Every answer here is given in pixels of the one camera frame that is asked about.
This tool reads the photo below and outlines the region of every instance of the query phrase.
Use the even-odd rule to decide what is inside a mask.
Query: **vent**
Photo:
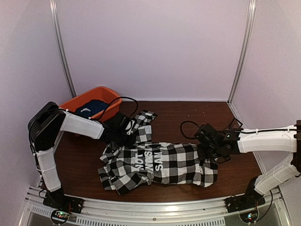
[[[32,212],[37,213],[40,215],[43,215],[45,217],[50,217],[51,212],[43,207],[40,206],[33,206],[32,207]]]
[[[153,224],[112,224],[112,223],[106,223],[100,220],[90,219],[90,218],[83,218],[83,217],[77,217],[76,219],[77,225],[81,226],[147,226],[147,225],[153,225]],[[226,226],[225,219],[224,218],[215,218],[210,220],[202,220],[199,222],[193,222],[190,224],[160,224],[160,226]]]

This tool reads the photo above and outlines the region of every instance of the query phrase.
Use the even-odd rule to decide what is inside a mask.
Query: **black and white plaid shirt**
[[[135,116],[132,132],[137,138],[133,148],[107,145],[100,157],[106,166],[98,170],[105,190],[125,194],[152,181],[207,187],[217,180],[216,161],[200,162],[197,145],[151,142],[150,122],[156,116],[146,110]]]

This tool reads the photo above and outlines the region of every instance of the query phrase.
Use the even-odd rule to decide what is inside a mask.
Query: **vertical metal post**
[[[249,1],[249,9],[248,9],[248,15],[247,15],[247,19],[246,19],[246,30],[245,30],[245,36],[244,36],[244,42],[243,42],[243,46],[241,49],[241,53],[240,53],[240,58],[239,58],[239,62],[238,62],[238,67],[236,70],[236,74],[235,74],[235,78],[234,78],[234,82],[232,85],[232,89],[230,92],[230,96],[228,99],[228,104],[230,105],[233,101],[235,92],[237,90],[238,87],[238,82],[240,79],[240,75],[242,73],[243,70],[243,66],[244,66],[244,62],[246,59],[246,51],[247,48],[249,46],[249,42],[250,42],[250,38],[251,38],[251,34],[252,34],[252,29],[253,29],[253,24],[254,24],[254,19],[255,19],[255,7],[256,4],[256,0],[250,0]]]
[[[64,50],[64,46],[63,46],[63,39],[62,39],[60,24],[59,24],[58,15],[57,15],[56,0],[50,0],[50,10],[51,10],[51,15],[52,15],[52,20],[53,20],[53,23],[55,26],[56,41],[57,41],[60,59],[62,62],[63,71],[64,71],[64,74],[66,77],[67,85],[68,85],[69,91],[71,93],[71,96],[76,97],[74,85],[73,85],[73,82],[72,82],[72,79],[70,76],[70,71],[69,71],[69,67],[68,67],[68,63],[67,63],[67,59],[66,59],[66,55],[65,55],[65,50]]]

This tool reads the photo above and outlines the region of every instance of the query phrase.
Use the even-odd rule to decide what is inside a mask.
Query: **folded navy garment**
[[[103,111],[108,106],[109,104],[102,100],[91,100],[82,107],[77,108],[75,113],[84,118],[88,118]]]

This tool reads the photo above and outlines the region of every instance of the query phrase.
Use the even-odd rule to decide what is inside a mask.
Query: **white arm segment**
[[[66,117],[60,128],[61,131],[68,131],[93,139],[99,139],[103,133],[103,126],[98,121],[88,120],[77,115],[64,112]],[[48,191],[54,192],[61,188],[61,182],[56,171],[54,148],[47,151],[37,152],[37,158],[40,170],[44,179],[45,186]]]
[[[253,134],[240,133],[238,148],[240,153],[257,152],[257,151],[284,151],[294,153],[297,150],[297,139],[294,138],[296,129],[294,125],[278,128],[287,129],[287,131],[269,131],[258,132]],[[253,132],[258,129],[244,129],[243,132]]]
[[[269,190],[284,183],[288,179],[300,175],[297,168],[291,164],[293,153],[289,154],[281,163],[266,174],[260,175],[255,182],[255,191],[266,194]]]
[[[100,122],[85,119],[69,112],[64,113],[66,117],[60,128],[61,131],[84,135],[92,139],[99,139],[101,137],[104,129]]]

